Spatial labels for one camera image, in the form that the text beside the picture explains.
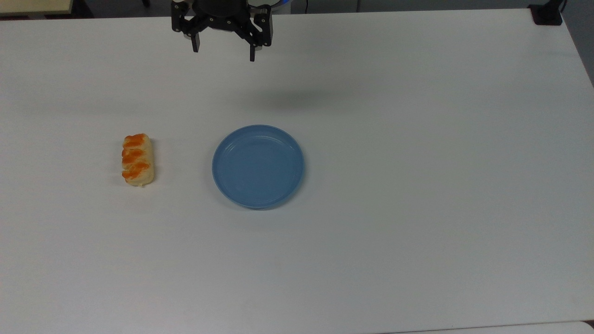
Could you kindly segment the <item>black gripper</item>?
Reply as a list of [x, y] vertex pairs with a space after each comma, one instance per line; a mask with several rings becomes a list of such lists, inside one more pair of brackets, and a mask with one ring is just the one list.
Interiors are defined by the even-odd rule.
[[[207, 27], [235, 31], [250, 45], [250, 61], [256, 51], [272, 45], [272, 6], [249, 6], [246, 0], [195, 0], [170, 3], [171, 26], [174, 32], [189, 37], [193, 52], [200, 48], [199, 33]], [[186, 19], [193, 10], [194, 16]]]

